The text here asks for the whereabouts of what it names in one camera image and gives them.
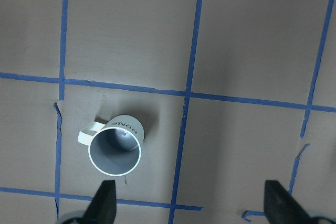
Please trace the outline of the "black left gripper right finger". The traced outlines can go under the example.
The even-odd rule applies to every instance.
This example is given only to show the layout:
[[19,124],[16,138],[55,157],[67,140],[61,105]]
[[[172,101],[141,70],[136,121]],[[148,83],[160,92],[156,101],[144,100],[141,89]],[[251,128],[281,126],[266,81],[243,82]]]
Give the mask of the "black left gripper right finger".
[[264,213],[269,223],[315,223],[277,180],[266,180]]

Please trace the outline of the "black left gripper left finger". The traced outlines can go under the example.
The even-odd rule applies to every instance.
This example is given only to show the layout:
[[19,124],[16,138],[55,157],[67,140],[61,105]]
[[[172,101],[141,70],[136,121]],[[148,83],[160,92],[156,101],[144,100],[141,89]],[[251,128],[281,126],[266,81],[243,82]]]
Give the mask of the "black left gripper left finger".
[[117,215],[115,180],[104,180],[81,218],[81,223],[113,224]]

